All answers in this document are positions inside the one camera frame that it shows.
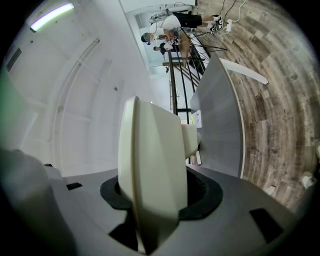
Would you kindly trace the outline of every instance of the person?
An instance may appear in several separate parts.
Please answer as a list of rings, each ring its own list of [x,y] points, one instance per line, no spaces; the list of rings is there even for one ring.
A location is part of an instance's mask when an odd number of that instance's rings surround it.
[[[166,44],[166,43],[163,42],[163,43],[160,43],[159,46],[153,47],[153,50],[154,50],[155,52],[160,51],[160,53],[161,53],[162,56],[163,56],[164,61],[166,61],[165,53],[167,52],[167,50],[165,49],[165,44]],[[172,49],[171,51],[173,51],[173,52],[180,52],[179,46],[176,45],[175,47],[173,47],[173,49]]]
[[[141,36],[141,41],[149,45],[150,42],[154,41],[155,39],[160,37],[163,38],[163,35],[170,40],[173,36],[171,30],[180,27],[191,29],[209,27],[210,33],[214,34],[216,26],[218,26],[218,29],[221,30],[223,28],[223,24],[223,18],[219,15],[191,15],[176,12],[172,15],[169,15],[164,20],[153,23],[150,26],[149,31]]]

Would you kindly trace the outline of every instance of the white wall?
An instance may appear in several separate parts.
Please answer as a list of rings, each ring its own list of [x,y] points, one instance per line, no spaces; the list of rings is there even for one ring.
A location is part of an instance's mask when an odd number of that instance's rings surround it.
[[[136,17],[132,13],[127,13],[125,16],[126,16],[127,22],[130,25],[131,32],[134,36],[135,44],[138,46],[139,53],[141,54],[141,57],[144,61],[145,68],[148,69],[149,68],[149,59],[147,56],[147,52],[145,50],[146,44],[141,41],[141,34],[140,34],[140,30],[139,30],[139,26],[138,26]]]
[[[116,168],[125,101],[139,96],[157,104],[119,1],[78,3],[36,33],[26,26],[13,47],[22,53],[8,73],[37,113],[22,150],[63,176]],[[90,55],[82,56],[96,38]]]
[[[21,149],[38,113],[13,86],[7,71],[0,71],[0,147]]]
[[[120,0],[122,8],[125,13],[131,12],[136,9],[145,8],[149,6],[175,4],[176,0]],[[186,5],[195,5],[195,0],[184,0],[182,1]]]
[[[192,90],[191,82],[185,76],[183,77],[183,79],[184,79],[187,105],[188,105],[188,108],[190,108],[190,100],[194,94],[194,91]],[[184,86],[182,82],[181,73],[176,68],[174,68],[174,80],[175,80],[175,88],[180,92],[180,97],[178,100],[178,108],[184,109],[186,107]]]
[[[169,74],[153,74],[151,77],[151,87],[157,95],[158,106],[172,112],[170,109],[170,78]]]

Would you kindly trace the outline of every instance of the black shorts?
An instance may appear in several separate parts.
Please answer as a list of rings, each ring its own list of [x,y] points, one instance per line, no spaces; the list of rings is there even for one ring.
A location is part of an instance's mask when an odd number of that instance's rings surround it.
[[[200,15],[191,15],[191,14],[184,14],[184,13],[174,13],[182,28],[191,28],[196,29],[198,26],[202,25],[202,19]]]

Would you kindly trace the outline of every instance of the black slot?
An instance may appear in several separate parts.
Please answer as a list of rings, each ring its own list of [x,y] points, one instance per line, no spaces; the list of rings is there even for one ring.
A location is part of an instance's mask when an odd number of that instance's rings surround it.
[[[21,50],[20,48],[18,48],[14,54],[12,55],[11,59],[9,60],[8,64],[6,65],[6,69],[8,70],[8,72],[10,72],[11,68],[13,67],[13,65],[15,64],[16,60],[18,59],[18,57],[21,54]]]
[[[82,184],[80,184],[79,182],[75,182],[75,183],[71,183],[71,184],[66,185],[66,187],[68,188],[68,190],[74,190],[74,189],[82,187]]]
[[[278,223],[276,223],[276,221],[265,209],[261,208],[251,210],[250,214],[263,234],[267,244],[272,242],[283,232],[283,229],[278,225]]]

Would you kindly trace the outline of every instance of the fluorescent light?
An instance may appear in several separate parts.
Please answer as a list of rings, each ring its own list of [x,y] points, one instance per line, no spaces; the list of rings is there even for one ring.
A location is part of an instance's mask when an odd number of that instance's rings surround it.
[[[60,14],[65,13],[66,11],[68,11],[68,10],[70,10],[72,8],[74,8],[74,5],[72,3],[67,3],[67,4],[65,4],[65,5],[63,5],[61,7],[58,7],[57,9],[54,9],[54,10],[50,11],[49,13],[47,13],[46,15],[42,16],[40,19],[35,21],[31,25],[31,28],[34,31],[37,31],[38,29],[40,29],[47,22],[51,21],[55,17],[59,16]]]

